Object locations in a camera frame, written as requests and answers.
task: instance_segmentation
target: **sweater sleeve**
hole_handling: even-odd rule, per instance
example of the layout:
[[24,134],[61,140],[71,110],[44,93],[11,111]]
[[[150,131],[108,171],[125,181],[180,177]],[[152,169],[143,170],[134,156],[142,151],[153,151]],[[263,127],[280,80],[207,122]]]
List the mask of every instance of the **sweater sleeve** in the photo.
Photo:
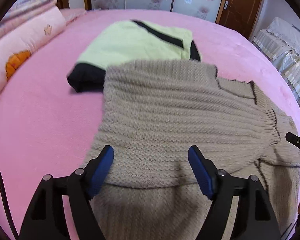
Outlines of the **sweater sleeve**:
[[261,160],[273,165],[300,166],[300,150],[285,139],[287,132],[298,135],[292,117],[287,116],[284,111],[275,105],[253,81],[246,83],[220,77],[217,79],[222,90],[241,98],[253,98],[255,104],[263,109],[268,119],[272,116],[271,118],[275,120],[275,129],[279,134],[279,140],[273,141],[271,145],[265,149]]

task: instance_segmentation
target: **cable knit pattern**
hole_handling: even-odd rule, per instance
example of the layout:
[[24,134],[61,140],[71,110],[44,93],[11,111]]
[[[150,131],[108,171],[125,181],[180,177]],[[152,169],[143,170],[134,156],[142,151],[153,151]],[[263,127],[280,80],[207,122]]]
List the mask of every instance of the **cable knit pattern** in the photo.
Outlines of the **cable knit pattern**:
[[[215,66],[196,61],[136,61],[108,68],[104,101],[103,121],[83,166],[104,145],[114,148],[106,185],[92,203],[107,239],[195,239],[210,202],[188,163],[191,145],[218,169],[264,176],[273,203],[287,207],[286,196],[295,212],[300,153],[284,138],[297,131],[254,82],[217,78]],[[254,165],[258,160],[266,163],[263,175]],[[289,170],[297,189],[288,190],[281,183],[287,178],[275,177],[273,165]],[[280,197],[271,196],[279,185]],[[275,212],[281,219],[280,208]],[[293,214],[279,222],[281,229]],[[225,239],[235,209],[230,217]]]

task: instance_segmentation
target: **bed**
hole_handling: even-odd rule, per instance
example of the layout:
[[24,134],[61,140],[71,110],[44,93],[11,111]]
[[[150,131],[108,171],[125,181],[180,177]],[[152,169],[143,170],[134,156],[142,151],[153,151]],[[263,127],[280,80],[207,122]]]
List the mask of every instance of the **bed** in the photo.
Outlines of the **bed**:
[[[254,80],[293,117],[300,136],[300,109],[293,93],[269,60],[236,31],[165,11],[91,11],[26,61],[0,94],[0,169],[18,230],[42,176],[67,176],[80,166],[102,120],[103,94],[77,94],[66,76],[99,33],[129,19],[191,30],[202,61],[216,64],[219,76]],[[67,200],[64,205],[71,239],[78,239]],[[12,237],[1,198],[0,224]]]

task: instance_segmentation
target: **pillow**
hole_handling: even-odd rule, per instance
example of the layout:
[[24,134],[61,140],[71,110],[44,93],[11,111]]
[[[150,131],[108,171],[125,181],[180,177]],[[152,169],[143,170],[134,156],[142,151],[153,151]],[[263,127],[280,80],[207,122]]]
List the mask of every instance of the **pillow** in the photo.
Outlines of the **pillow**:
[[87,14],[87,11],[83,8],[79,8],[79,9],[65,8],[65,9],[60,9],[60,12],[65,18],[67,25],[71,22],[74,22],[80,16]]
[[66,27],[66,21],[54,6],[32,18],[0,39],[0,91],[15,71],[40,47]]

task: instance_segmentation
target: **white lace cover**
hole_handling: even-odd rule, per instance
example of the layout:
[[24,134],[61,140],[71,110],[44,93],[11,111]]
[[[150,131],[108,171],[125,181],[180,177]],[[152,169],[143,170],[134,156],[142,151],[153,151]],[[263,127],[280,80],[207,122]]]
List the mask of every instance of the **white lace cover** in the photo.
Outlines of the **white lace cover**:
[[300,56],[300,32],[290,23],[276,17],[266,30],[285,41]]

